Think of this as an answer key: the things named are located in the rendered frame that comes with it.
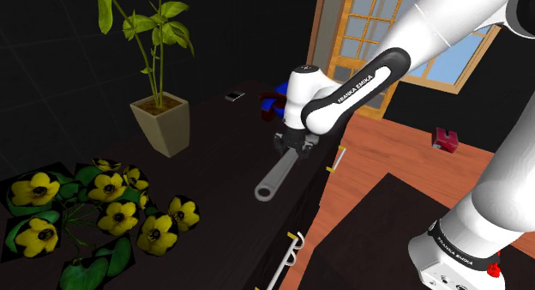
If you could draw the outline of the yellow flower plant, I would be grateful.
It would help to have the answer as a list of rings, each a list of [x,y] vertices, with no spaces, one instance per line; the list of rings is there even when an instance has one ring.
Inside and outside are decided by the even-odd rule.
[[[196,203],[183,195],[160,211],[142,170],[99,158],[78,164],[74,172],[56,163],[3,181],[0,203],[10,214],[0,240],[0,262],[48,256],[63,239],[80,249],[85,241],[75,236],[76,227],[111,237],[103,245],[91,243],[90,257],[77,254],[65,262],[57,290],[103,290],[134,264],[135,247],[162,257],[179,233],[195,228],[201,218]]]

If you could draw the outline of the red box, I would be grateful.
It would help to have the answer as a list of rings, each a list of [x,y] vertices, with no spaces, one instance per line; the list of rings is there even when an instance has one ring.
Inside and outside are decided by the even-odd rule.
[[[431,140],[433,148],[440,149],[451,154],[453,154],[459,146],[457,133],[440,127],[436,127],[432,134]]]

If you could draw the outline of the grey metal wrench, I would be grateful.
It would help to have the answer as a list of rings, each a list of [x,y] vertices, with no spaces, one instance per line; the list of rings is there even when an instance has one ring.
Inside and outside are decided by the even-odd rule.
[[[260,202],[271,201],[284,183],[286,176],[295,165],[297,159],[297,151],[294,148],[289,148],[255,187],[255,198]]]

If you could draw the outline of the blue and red toy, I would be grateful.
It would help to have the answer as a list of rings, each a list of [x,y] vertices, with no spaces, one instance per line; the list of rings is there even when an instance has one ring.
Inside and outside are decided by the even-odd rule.
[[[286,92],[288,82],[284,82],[275,88],[273,92],[266,92],[259,95],[261,101],[261,118],[265,121],[272,121],[275,117],[284,117],[286,106]]]

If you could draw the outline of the green plant in beige pot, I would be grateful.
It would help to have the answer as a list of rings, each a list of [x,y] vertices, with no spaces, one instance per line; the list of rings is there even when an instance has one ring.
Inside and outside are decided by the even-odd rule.
[[[111,30],[116,9],[123,17],[122,33],[134,40],[142,58],[141,73],[148,77],[151,95],[130,104],[135,119],[154,150],[171,158],[189,146],[189,102],[164,90],[164,47],[178,45],[195,52],[189,29],[173,18],[189,9],[179,1],[158,0],[150,16],[127,14],[117,0],[97,0],[98,25],[102,34]]]

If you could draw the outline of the dark robot stand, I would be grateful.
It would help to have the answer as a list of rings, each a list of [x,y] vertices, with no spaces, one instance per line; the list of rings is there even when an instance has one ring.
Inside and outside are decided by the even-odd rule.
[[[468,199],[448,209],[388,173],[314,249],[298,290],[439,290],[421,281],[410,240],[433,223],[451,239],[481,220]]]

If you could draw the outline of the wooden framed window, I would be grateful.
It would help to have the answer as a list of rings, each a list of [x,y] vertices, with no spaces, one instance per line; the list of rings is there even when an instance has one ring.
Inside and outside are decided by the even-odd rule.
[[[417,0],[342,0],[339,20],[324,69],[342,84],[370,60],[380,40]],[[446,94],[459,94],[491,43],[498,26],[487,26],[442,55],[423,63],[401,81]]]

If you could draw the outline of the dark wooden dresser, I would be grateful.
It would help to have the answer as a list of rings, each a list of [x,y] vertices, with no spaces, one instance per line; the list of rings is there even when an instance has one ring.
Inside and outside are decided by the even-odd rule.
[[[136,165],[159,209],[182,194],[201,219],[162,257],[134,250],[134,264],[104,290],[264,289],[291,234],[306,233],[316,216],[340,135],[321,138],[274,199],[259,202],[254,189],[279,159],[273,137],[281,125],[261,119],[258,96],[267,85],[248,81],[238,90],[236,101],[217,96],[191,109],[190,145],[171,158],[145,136],[121,140],[90,89],[0,111],[0,180],[57,161],[73,167],[102,157]]]

